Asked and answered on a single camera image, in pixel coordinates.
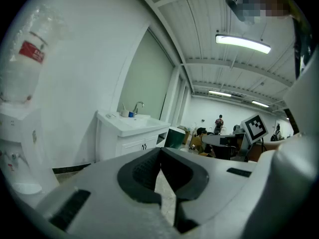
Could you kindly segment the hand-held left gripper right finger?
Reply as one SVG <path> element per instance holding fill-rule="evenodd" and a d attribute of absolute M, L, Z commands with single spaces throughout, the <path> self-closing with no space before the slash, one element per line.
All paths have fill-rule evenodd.
<path fill-rule="evenodd" d="M 176 196 L 172 234 L 241 234 L 260 190 L 252 188 L 258 162 L 160 150 L 161 170 Z"/>

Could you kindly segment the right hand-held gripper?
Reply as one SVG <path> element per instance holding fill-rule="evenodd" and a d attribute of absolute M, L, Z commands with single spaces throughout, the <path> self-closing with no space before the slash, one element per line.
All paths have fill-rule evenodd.
<path fill-rule="evenodd" d="M 256 162 L 257 153 L 266 151 L 264 137 L 268 130 L 259 114 L 255 114 L 241 121 L 238 132 L 239 161 Z"/>

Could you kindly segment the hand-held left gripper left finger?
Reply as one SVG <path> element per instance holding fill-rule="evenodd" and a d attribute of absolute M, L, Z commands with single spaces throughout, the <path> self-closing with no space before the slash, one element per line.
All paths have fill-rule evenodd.
<path fill-rule="evenodd" d="M 177 239 L 154 191 L 160 149 L 92 164 L 50 192 L 37 211 L 63 239 Z"/>

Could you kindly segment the grey office desk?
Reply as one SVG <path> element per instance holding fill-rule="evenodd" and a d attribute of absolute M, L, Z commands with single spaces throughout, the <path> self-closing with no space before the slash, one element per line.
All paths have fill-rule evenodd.
<path fill-rule="evenodd" d="M 248 162 L 250 143 L 246 133 L 206 135 L 203 143 L 211 146 L 217 159 Z"/>

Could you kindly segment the person's shirt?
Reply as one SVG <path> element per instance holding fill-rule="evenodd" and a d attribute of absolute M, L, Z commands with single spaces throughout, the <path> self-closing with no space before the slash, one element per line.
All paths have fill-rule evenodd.
<path fill-rule="evenodd" d="M 293 19 L 296 80 L 284 101 L 301 134 L 319 136 L 319 42 L 312 30 Z"/>

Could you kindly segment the dark green bin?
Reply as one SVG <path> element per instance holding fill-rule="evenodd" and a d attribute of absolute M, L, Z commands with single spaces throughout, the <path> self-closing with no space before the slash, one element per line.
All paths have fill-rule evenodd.
<path fill-rule="evenodd" d="M 170 127 L 166 136 L 164 147 L 179 149 L 185 137 L 185 130 Z"/>

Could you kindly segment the white sink basin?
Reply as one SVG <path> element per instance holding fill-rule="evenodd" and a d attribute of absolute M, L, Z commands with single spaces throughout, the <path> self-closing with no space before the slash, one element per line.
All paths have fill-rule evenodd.
<path fill-rule="evenodd" d="M 163 146 L 170 124 L 148 115 L 124 118 L 118 112 L 96 112 L 96 162 Z"/>

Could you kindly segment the chrome faucet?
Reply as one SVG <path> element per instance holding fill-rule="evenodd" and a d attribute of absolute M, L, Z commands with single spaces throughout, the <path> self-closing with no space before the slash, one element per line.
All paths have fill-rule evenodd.
<path fill-rule="evenodd" d="M 142 107 L 144 107 L 144 103 L 143 102 L 137 102 L 134 109 L 133 109 L 133 117 L 135 117 L 138 114 L 138 104 L 141 104 Z"/>

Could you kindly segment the white water dispenser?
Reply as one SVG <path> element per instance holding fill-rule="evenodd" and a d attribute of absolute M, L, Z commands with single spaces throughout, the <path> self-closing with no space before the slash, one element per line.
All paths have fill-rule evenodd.
<path fill-rule="evenodd" d="M 45 151 L 40 109 L 0 104 L 0 170 L 32 207 L 59 185 Z"/>

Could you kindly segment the white plastic bag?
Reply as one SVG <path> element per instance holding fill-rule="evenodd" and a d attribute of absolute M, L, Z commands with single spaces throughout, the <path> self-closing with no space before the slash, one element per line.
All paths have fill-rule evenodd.
<path fill-rule="evenodd" d="M 67 33 L 57 10 L 44 4 L 0 49 L 0 100 L 25 103 L 32 99 L 49 53 Z"/>

